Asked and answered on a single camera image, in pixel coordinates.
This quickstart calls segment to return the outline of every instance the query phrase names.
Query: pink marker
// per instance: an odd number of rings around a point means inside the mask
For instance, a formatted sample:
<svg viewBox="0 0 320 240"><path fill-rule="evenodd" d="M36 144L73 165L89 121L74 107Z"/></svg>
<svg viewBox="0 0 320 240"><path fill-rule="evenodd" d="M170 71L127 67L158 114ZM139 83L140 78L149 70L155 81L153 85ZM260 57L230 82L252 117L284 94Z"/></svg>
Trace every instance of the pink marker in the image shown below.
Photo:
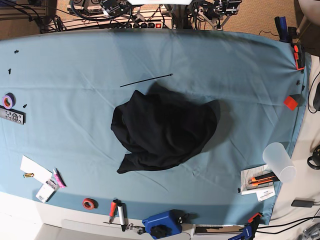
<svg viewBox="0 0 320 240"><path fill-rule="evenodd" d="M64 189L66 187L66 184L64 183L64 181L63 181L58 169L55 169L55 170L53 169L53 175L54 175L54 178L57 181L59 187Z"/></svg>

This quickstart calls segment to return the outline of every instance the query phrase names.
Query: clear plastic cup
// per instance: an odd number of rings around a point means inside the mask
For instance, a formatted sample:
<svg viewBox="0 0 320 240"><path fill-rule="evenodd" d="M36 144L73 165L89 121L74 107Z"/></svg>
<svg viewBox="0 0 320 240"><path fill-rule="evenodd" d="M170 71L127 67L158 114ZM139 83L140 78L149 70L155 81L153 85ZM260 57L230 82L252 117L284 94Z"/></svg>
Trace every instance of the clear plastic cup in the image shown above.
<svg viewBox="0 0 320 240"><path fill-rule="evenodd" d="M281 182L288 183L296 177L297 170L281 143L273 142L266 146L262 158Z"/></svg>

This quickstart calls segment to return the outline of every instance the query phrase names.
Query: black cloth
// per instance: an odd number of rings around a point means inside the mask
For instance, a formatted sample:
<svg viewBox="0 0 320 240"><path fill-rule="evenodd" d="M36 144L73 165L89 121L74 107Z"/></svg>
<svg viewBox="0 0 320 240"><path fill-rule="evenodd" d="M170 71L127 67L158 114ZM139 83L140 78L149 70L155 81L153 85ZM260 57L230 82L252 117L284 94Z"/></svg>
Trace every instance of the black cloth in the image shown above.
<svg viewBox="0 0 320 240"><path fill-rule="evenodd" d="M111 130L131 152L117 172L166 170L200 153L215 133L217 118L208 105L187 105L164 103L158 94L136 90L117 106Z"/></svg>

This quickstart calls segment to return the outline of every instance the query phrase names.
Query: blue tool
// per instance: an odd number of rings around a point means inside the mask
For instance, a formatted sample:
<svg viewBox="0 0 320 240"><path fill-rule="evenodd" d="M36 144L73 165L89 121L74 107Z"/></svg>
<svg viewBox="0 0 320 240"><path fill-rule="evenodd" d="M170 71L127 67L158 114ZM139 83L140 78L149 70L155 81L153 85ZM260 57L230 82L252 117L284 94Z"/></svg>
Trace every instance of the blue tool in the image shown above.
<svg viewBox="0 0 320 240"><path fill-rule="evenodd" d="M255 238L255 234L259 226L261 217L262 214L260 212L253 215L248 220L249 224L242 228L242 233L237 236L231 237L228 240L253 240Z"/></svg>
<svg viewBox="0 0 320 240"><path fill-rule="evenodd" d="M145 231L153 239L161 239L172 235L180 234L182 226L172 211L166 211L142 220Z"/></svg>

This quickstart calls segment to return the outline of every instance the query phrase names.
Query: red object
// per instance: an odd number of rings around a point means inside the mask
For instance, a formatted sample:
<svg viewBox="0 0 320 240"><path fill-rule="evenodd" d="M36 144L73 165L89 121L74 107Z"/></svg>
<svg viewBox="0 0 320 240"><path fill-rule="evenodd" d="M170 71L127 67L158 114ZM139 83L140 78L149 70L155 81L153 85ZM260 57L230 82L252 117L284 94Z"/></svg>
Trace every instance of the red object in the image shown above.
<svg viewBox="0 0 320 240"><path fill-rule="evenodd" d="M284 100L284 105L286 105L291 111L295 110L295 108L298 106L298 103L296 100L294 100L291 96L288 96Z"/></svg>
<svg viewBox="0 0 320 240"><path fill-rule="evenodd" d="M253 220L254 220L254 218L255 218L256 216L262 217L262 214L261 214L260 212L257 212L255 215L253 215L252 217L250 217L250 219L248 220L248 223L252 223Z"/></svg>
<svg viewBox="0 0 320 240"><path fill-rule="evenodd" d="M85 198L82 202L82 205L85 209L88 209L88 210L92 210L96 207L95 200L93 200L91 198Z"/></svg>
<svg viewBox="0 0 320 240"><path fill-rule="evenodd" d="M114 217L115 216L116 207L117 207L117 201L113 200L111 202L111 207L110 207L110 213L109 213L110 217Z"/></svg>

